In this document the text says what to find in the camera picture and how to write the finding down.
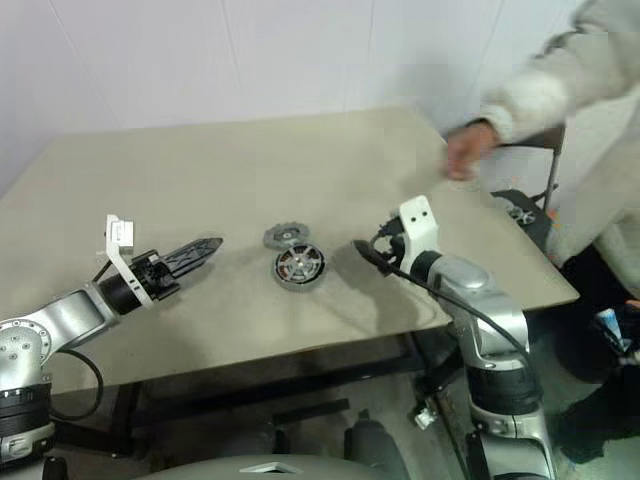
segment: black cable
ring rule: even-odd
[[[107,263],[104,264],[104,266],[100,269],[100,271],[96,274],[96,276],[93,277],[93,280],[91,281],[95,283],[98,280],[100,280],[102,278],[102,275],[107,273],[107,270],[109,270],[109,267],[111,267],[111,260],[107,260]]]
[[[93,415],[96,412],[96,410],[98,410],[98,408],[100,407],[100,404],[102,403],[102,398],[104,397],[104,379],[102,378],[100,369],[98,369],[97,365],[93,363],[91,359],[89,359],[88,357],[86,357],[80,352],[76,352],[75,350],[59,350],[56,353],[66,353],[67,355],[75,357],[81,362],[83,362],[85,365],[87,365],[91,369],[93,374],[96,376],[96,380],[98,382],[98,391],[96,392],[96,399],[93,405],[85,413],[82,413],[80,415],[66,415],[64,413],[58,412],[55,408],[53,408],[53,406],[49,409],[49,413],[51,414],[52,417],[58,420],[63,420],[65,422],[77,422],[79,420],[84,420],[85,418]]]
[[[361,251],[361,249],[358,247],[358,245],[356,244],[356,249],[358,249],[358,251]],[[471,315],[474,315],[476,317],[478,317],[480,320],[482,320],[483,322],[485,322],[487,325],[489,325],[491,328],[493,328],[496,332],[498,332],[505,340],[507,340],[511,346],[516,350],[516,352],[518,352],[518,354],[520,354],[520,356],[522,357],[522,362],[524,363],[525,368],[529,371],[529,374],[531,375],[532,380],[535,383],[536,386],[536,390],[538,392],[538,394],[542,397],[542,388],[540,386],[540,382],[538,380],[538,375],[536,372],[535,367],[533,366],[533,363],[531,362],[531,357],[529,355],[529,352],[527,352],[526,348],[524,348],[524,346],[522,346],[522,344],[513,336],[511,335],[507,330],[505,330],[504,328],[502,328],[500,325],[498,325],[496,322],[494,322],[489,316],[485,315],[484,313],[482,313],[480,310],[477,310],[475,308],[473,308],[471,305],[469,305],[468,303],[466,303],[463,300],[460,300],[458,298],[452,297],[451,295],[444,293],[440,290],[438,290],[437,288],[434,288],[432,286],[430,286],[429,284],[427,284],[426,282],[419,280],[411,275],[409,275],[408,273],[403,272],[399,267],[388,263],[384,260],[384,258],[380,255],[380,252],[378,252],[375,248],[373,248],[373,245],[370,243],[369,244],[369,248],[368,251],[366,252],[367,255],[369,256],[369,258],[371,258],[372,256],[377,256],[378,258],[375,259],[375,264],[378,265],[379,268],[384,269],[383,273],[393,273],[394,275],[400,277],[400,278],[404,278],[405,280],[413,283],[414,285],[417,285],[423,289],[425,289],[427,292],[429,292],[431,295],[433,295],[434,297],[438,297],[441,298],[467,312],[469,312]]]

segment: hand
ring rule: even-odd
[[[471,164],[500,145],[498,133],[489,122],[480,121],[449,137],[447,174],[453,180],[471,177]]]

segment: white sweater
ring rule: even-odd
[[[640,0],[588,1],[574,26],[488,96],[479,117],[503,142],[625,95],[640,81]],[[621,283],[640,298],[640,109],[575,196],[559,206],[557,223],[550,253],[559,265],[595,241]]]

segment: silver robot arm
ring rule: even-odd
[[[383,273],[408,274],[483,313],[510,335],[507,339],[468,309],[436,295],[453,320],[465,363],[476,427],[467,438],[474,478],[555,479],[542,392],[522,356],[529,351],[526,319],[491,273],[463,258],[441,255],[437,233],[429,203],[420,196],[402,204],[371,242],[356,242],[356,247]],[[382,239],[388,246],[378,250]]]
[[[122,254],[133,249],[133,223],[109,215],[105,236],[109,261],[92,282],[31,314],[0,321],[0,476],[35,479],[48,470],[46,478],[65,478],[63,462],[43,458],[54,436],[44,364],[115,326],[120,316],[177,292],[176,279],[222,244],[219,238],[196,240],[164,257],[151,250],[127,263]],[[100,281],[110,266],[117,273]]]

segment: beige tabletop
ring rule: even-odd
[[[433,300],[381,277],[350,246],[423,193],[442,250],[495,272],[523,309],[577,298],[475,182],[442,177],[443,152],[424,120],[395,108],[59,137],[0,201],[0,318],[92,278],[114,213],[135,221],[137,253],[211,234],[225,243],[179,294],[81,348],[106,384],[441,325]],[[287,221],[308,225],[329,258],[313,292],[271,276],[262,235]],[[55,392],[93,385],[75,360],[56,357],[45,368]]]

